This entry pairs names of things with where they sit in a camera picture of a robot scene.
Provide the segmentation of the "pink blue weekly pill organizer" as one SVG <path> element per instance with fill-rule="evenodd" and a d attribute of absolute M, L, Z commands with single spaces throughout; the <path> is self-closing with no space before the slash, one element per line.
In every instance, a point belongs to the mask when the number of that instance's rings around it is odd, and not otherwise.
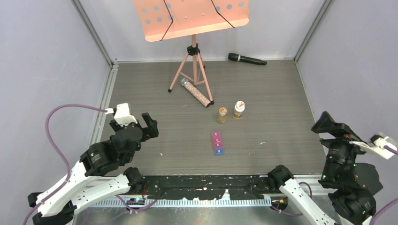
<path fill-rule="evenodd" d="M 213 132 L 212 133 L 212 143 L 213 143 L 213 149 L 214 149 L 214 154 L 216 156 L 221 156 L 224 154 L 224 148 L 223 148 L 223 143 L 222 143 L 222 137 L 220 132 Z"/>

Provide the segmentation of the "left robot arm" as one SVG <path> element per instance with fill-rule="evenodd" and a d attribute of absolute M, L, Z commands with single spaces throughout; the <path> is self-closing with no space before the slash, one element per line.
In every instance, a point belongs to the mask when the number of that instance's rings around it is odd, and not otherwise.
<path fill-rule="evenodd" d="M 106 183 L 87 186 L 130 163 L 143 142 L 158 137 L 158 122 L 149 113 L 143 113 L 142 117 L 146 127 L 130 114 L 123 118 L 115 116 L 109 123 L 114 135 L 91 145 L 53 187 L 29 194 L 29 206 L 37 211 L 32 217 L 33 224 L 66 225 L 75 215 L 103 199 L 128 192 L 139 194 L 145 179 L 136 167 L 128 167 Z"/>

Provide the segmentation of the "white vitamin pill bottle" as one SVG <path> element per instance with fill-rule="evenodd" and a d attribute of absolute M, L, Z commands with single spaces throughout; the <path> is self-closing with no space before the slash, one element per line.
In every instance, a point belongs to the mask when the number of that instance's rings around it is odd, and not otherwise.
<path fill-rule="evenodd" d="M 240 119 L 245 110 L 245 103 L 243 101 L 237 101 L 234 106 L 233 117 L 236 119 Z"/>

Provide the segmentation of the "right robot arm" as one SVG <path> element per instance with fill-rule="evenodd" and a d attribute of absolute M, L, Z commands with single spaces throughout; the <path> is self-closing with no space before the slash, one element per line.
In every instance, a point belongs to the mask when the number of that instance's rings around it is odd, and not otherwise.
<path fill-rule="evenodd" d="M 311 131 L 316 134 L 328 133 L 331 139 L 320 139 L 328 149 L 324 168 L 319 179 L 323 188 L 333 189 L 328 198 L 343 225 L 368 225 L 376 214 L 374 198 L 383 185 L 374 165 L 357 163 L 356 157 L 364 155 L 365 144 L 351 128 L 333 120 L 324 111 Z M 284 165 L 276 166 L 268 173 L 268 187 L 273 192 L 282 192 L 288 201 L 295 204 L 312 225 L 335 225 L 328 216 L 306 194 L 297 179 Z"/>

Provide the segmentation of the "small amber pill bottle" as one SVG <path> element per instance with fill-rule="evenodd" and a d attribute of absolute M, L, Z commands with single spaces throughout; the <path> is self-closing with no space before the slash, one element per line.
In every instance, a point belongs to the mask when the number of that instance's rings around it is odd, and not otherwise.
<path fill-rule="evenodd" d="M 225 107 L 221 107 L 217 114 L 217 122 L 219 124 L 224 124 L 227 119 L 227 109 Z"/>

